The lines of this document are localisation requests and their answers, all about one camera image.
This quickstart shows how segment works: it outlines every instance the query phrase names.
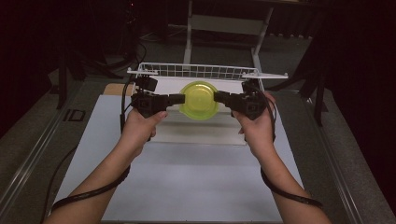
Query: green bowl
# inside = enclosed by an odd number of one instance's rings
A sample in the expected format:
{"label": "green bowl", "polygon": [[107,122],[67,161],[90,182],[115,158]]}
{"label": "green bowl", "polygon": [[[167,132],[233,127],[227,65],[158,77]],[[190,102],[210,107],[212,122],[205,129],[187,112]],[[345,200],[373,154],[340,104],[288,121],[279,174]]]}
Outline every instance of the green bowl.
{"label": "green bowl", "polygon": [[214,93],[217,89],[208,82],[194,81],[180,91],[186,95],[186,102],[180,105],[179,111],[190,119],[210,119],[219,111],[219,103],[215,102]]}

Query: table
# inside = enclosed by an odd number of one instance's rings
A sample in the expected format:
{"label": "table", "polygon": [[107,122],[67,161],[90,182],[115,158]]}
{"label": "table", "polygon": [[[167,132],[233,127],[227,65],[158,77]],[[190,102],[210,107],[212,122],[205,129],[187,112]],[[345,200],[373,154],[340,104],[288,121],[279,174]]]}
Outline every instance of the table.
{"label": "table", "polygon": [[[159,94],[165,91],[161,83],[164,82],[159,80],[156,90]],[[176,80],[170,83],[173,89],[177,89]],[[224,91],[242,90],[240,82],[236,83],[240,90],[236,90],[233,83],[227,85],[219,80],[212,80],[211,83]],[[101,95],[96,103],[57,200],[67,196],[118,140],[120,97],[114,95],[117,93],[113,87],[110,85],[105,90],[113,95]],[[204,137],[198,138],[201,142],[183,144],[155,141],[157,138],[166,139],[161,134],[169,137],[169,132],[172,132],[166,127],[173,123],[175,112],[169,111],[169,114],[171,121],[157,127],[157,136],[146,144],[142,155],[134,161],[130,176],[118,187],[106,210],[105,221],[281,221],[272,193],[260,178],[260,165],[246,144],[233,143],[228,136],[231,133],[226,132],[218,132],[216,144]],[[237,123],[229,111],[210,122],[224,117]],[[213,130],[216,126],[219,125],[206,128]],[[238,137],[239,126],[231,129],[234,134],[232,138]],[[216,132],[207,134],[206,131],[206,135],[216,135]],[[280,148],[278,153],[291,173],[303,184],[280,117],[276,122],[276,146]]]}

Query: dark background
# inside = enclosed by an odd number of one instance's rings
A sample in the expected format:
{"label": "dark background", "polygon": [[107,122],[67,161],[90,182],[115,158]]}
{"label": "dark background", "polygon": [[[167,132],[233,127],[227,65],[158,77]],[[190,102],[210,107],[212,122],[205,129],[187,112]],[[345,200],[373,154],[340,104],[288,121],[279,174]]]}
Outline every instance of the dark background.
{"label": "dark background", "polygon": [[[73,48],[102,63],[105,54],[123,55],[131,47],[120,45],[125,34],[125,2],[128,1],[111,1],[111,5],[108,1],[76,0],[1,3],[0,136],[51,88],[47,75],[58,67],[59,31],[67,34]],[[147,1],[146,7],[138,7],[141,1],[134,2],[139,22],[161,27],[154,19],[166,16],[162,7],[165,1]],[[185,23],[186,1],[169,4],[169,10],[177,13],[169,14],[162,24]],[[338,1],[338,6],[341,8],[332,11],[317,32],[307,31],[315,38],[304,56],[308,64],[305,68],[320,70],[325,61],[329,63],[326,87],[332,90],[395,213],[396,185],[392,178],[396,176],[396,3]],[[157,12],[157,18],[151,16],[152,11]],[[288,33],[285,37],[289,37],[292,32],[304,30],[285,29],[285,23],[288,21],[275,17],[269,31]]]}

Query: forearm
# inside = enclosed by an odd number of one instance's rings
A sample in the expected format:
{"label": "forearm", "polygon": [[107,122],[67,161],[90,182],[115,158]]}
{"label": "forearm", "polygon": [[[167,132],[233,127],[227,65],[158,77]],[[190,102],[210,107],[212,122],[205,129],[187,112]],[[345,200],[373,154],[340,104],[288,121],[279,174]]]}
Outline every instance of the forearm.
{"label": "forearm", "polygon": [[[268,179],[283,191],[310,198],[277,155],[274,145],[266,146],[265,155],[258,155],[259,163]],[[314,205],[295,202],[273,193],[284,223],[331,223],[324,212]]]}
{"label": "forearm", "polygon": [[[134,156],[121,144],[92,171],[92,173],[69,196],[85,193],[116,180],[130,165]],[[115,191],[111,189],[97,196],[69,203],[55,210],[45,223],[98,223]]]}

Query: cable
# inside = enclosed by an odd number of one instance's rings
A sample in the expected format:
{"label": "cable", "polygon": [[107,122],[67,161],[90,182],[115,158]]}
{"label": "cable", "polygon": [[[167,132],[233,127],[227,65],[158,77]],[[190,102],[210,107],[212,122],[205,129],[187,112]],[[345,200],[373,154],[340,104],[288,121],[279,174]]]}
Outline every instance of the cable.
{"label": "cable", "polygon": [[[178,35],[178,34],[182,33],[183,31],[186,31],[186,30],[187,30],[187,28],[182,28],[182,29],[180,29],[180,30],[178,30],[178,31],[176,31],[176,32],[174,32],[174,33],[172,33],[172,34],[170,34],[170,35],[167,35],[166,37],[171,37],[171,36],[174,36],[174,35]],[[157,34],[156,34],[156,32],[151,32],[151,33],[148,33],[148,34],[146,34],[146,35],[139,36],[139,39],[145,40],[145,41],[149,41],[149,42],[158,42],[158,41],[162,41],[161,38],[157,38],[157,39],[147,39],[147,38],[146,38],[146,37],[149,37],[149,36],[151,36],[151,35],[157,35]]]}
{"label": "cable", "polygon": [[128,107],[131,104],[128,104],[128,106],[125,108],[125,95],[126,95],[126,91],[128,89],[128,85],[132,82],[132,74],[129,76],[128,81],[125,82],[124,87],[122,89],[122,96],[121,96],[121,113],[120,113],[120,128],[121,128],[121,132],[123,130],[124,124],[125,124],[125,112],[128,109]]}
{"label": "cable", "polygon": [[128,168],[125,169],[125,171],[120,175],[119,178],[111,182],[110,184],[101,187],[99,189],[94,189],[85,193],[80,193],[77,195],[69,196],[67,198],[63,198],[60,201],[56,202],[51,209],[51,212],[55,211],[56,209],[65,206],[69,203],[75,203],[81,200],[89,199],[91,197],[97,196],[99,194],[105,193],[111,189],[114,189],[116,186],[118,186],[122,181],[125,180],[125,178],[128,176],[129,171],[130,171],[131,165],[128,166]]}
{"label": "cable", "polygon": [[[252,89],[254,89],[254,90],[256,90],[256,91],[258,91],[258,92],[261,94],[261,96],[263,97],[265,106],[266,106],[266,108],[268,109],[268,113],[269,113],[269,115],[270,115],[271,125],[272,125],[272,128],[273,128],[273,140],[275,141],[275,138],[276,138],[276,134],[275,134],[275,121],[276,121],[276,117],[274,117],[274,113],[273,113],[272,110],[271,110],[271,106],[269,105],[269,104],[270,104],[269,102],[271,102],[271,104],[274,106],[274,109],[275,109],[275,112],[276,112],[275,104],[274,104],[274,102],[272,102],[270,99],[268,99],[268,98],[265,96],[265,94],[264,94],[259,88],[255,87],[254,85],[249,85],[249,87],[252,88]],[[294,201],[296,201],[296,202],[299,202],[299,203],[305,203],[305,204],[314,205],[314,206],[316,206],[316,207],[318,207],[318,208],[322,208],[322,207],[323,207],[323,204],[322,204],[322,203],[320,203],[320,202],[318,202],[318,201],[316,201],[316,200],[314,200],[314,199],[309,199],[309,198],[305,198],[305,197],[298,196],[298,195],[295,195],[295,194],[290,194],[290,193],[285,192],[285,191],[282,190],[282,189],[279,189],[277,186],[275,186],[275,185],[268,179],[268,177],[266,176],[264,170],[263,170],[262,168],[261,168],[260,170],[261,170],[261,174],[262,174],[262,180],[264,181],[265,185],[266,185],[272,192],[274,192],[274,193],[276,193],[276,194],[278,194],[278,195],[280,195],[280,196],[282,196],[282,197],[285,197],[285,198],[294,200]]]}
{"label": "cable", "polygon": [[74,50],[74,53],[76,53],[76,55],[79,57],[79,60],[85,66],[93,68],[94,70],[98,71],[100,74],[110,78],[122,78],[116,75],[114,72],[112,72],[112,70],[119,69],[127,64],[133,64],[133,60],[136,58],[134,46],[135,46],[135,41],[138,39],[138,35],[137,35],[138,31],[136,27],[137,27],[139,15],[137,15],[136,10],[134,10],[134,7],[136,7],[134,1],[129,0],[126,1],[124,4],[126,7],[125,10],[126,14],[125,14],[125,20],[123,20],[124,25],[122,26],[120,44],[117,50],[117,53],[119,53],[120,48],[125,43],[126,52],[123,54],[123,59],[121,61],[111,64],[99,63],[96,60],[92,60]]}
{"label": "cable", "polygon": [[55,179],[55,176],[58,174],[59,169],[61,168],[62,164],[64,164],[64,161],[74,152],[76,151],[77,146],[73,147],[69,152],[67,152],[67,154],[62,158],[61,162],[59,162],[58,166],[55,168],[55,171],[52,174],[52,177],[49,181],[49,186],[47,188],[47,195],[46,195],[46,199],[44,201],[44,209],[43,209],[43,213],[41,215],[41,221],[40,223],[44,222],[44,219],[46,217],[47,214],[47,206],[48,206],[48,202],[49,202],[49,198],[50,198],[50,190],[52,189],[52,184],[53,181]]}
{"label": "cable", "polygon": [[139,58],[138,58],[139,55],[137,54],[136,57],[135,57],[135,62],[131,62],[129,64],[126,64],[124,67],[113,71],[114,73],[118,73],[118,72],[124,70],[125,68],[131,67],[134,63],[136,63],[136,66],[134,67],[133,70],[137,70],[137,68],[139,67],[139,64],[141,64],[145,60],[146,54],[147,54],[147,51],[148,51],[146,49],[146,47],[142,43],[138,42],[137,45],[141,46],[143,48],[143,51],[144,51],[143,52],[143,56],[141,57],[141,59],[139,60]]}
{"label": "cable", "polygon": [[[146,47],[145,47],[142,43],[140,43],[140,42],[139,42],[138,44],[139,44],[140,46],[143,47],[143,49],[144,49],[144,54],[143,54],[142,59],[141,59],[140,61],[137,62],[137,65],[136,65],[136,67],[134,68],[134,70],[136,70],[136,69],[139,67],[139,65],[145,60],[145,58],[146,58],[146,53],[147,53]],[[128,85],[131,84],[131,83],[132,83],[132,75],[129,76],[127,82],[125,83],[125,85],[124,85],[124,87],[123,87],[123,89],[122,89],[121,114],[123,115],[124,118],[125,118],[125,111],[126,111],[126,108],[125,108],[125,95],[126,95],[126,90],[127,90],[127,88],[128,88]]]}
{"label": "cable", "polygon": [[273,183],[271,183],[271,181],[265,175],[265,172],[262,170],[262,168],[260,168],[260,172],[262,173],[262,180],[264,181],[264,183],[268,187],[268,189],[270,189],[272,192],[274,192],[282,197],[299,202],[299,203],[314,205],[320,209],[323,208],[323,204],[316,200],[313,200],[310,198],[305,198],[305,197],[298,196],[295,194],[290,194],[290,193],[283,191],[282,189],[279,189],[277,186],[275,186]]}

